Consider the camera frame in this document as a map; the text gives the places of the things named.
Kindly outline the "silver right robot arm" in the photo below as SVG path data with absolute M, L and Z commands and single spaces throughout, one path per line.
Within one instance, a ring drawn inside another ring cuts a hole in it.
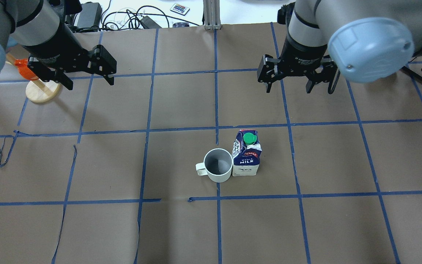
M 270 92 L 285 77 L 306 77 L 306 92 L 339 76 L 371 83 L 422 56 L 422 0 L 295 0 L 277 22 L 286 27 L 280 56 L 263 55 L 257 80 Z

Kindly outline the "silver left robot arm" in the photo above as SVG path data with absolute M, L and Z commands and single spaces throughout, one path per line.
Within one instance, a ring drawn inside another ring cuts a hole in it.
M 28 68 L 44 82 L 72 90 L 67 73 L 85 72 L 114 85 L 117 62 L 103 45 L 82 47 L 65 23 L 66 16 L 82 11 L 78 0 L 0 0 L 0 72 L 10 39 L 30 55 Z

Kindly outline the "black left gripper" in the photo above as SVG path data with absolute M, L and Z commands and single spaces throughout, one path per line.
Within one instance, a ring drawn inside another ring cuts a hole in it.
M 71 91 L 74 84 L 65 73 L 86 72 L 102 76 L 114 85 L 116 59 L 103 45 L 96 45 L 91 51 L 83 48 L 66 24 L 60 24 L 49 40 L 22 47 L 30 54 L 28 67 L 42 80 L 62 84 Z

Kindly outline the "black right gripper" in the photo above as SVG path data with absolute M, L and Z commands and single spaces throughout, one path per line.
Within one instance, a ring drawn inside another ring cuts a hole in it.
M 334 61 L 322 62 L 327 50 L 327 44 L 309 47 L 298 43 L 290 35 L 286 36 L 285 43 L 278 58 L 263 55 L 257 70 L 257 81 L 265 85 L 265 92 L 270 93 L 272 85 L 285 77 L 307 76 L 306 93 L 310 94 L 315 85 L 328 83 L 327 92 L 335 92 L 341 72 Z

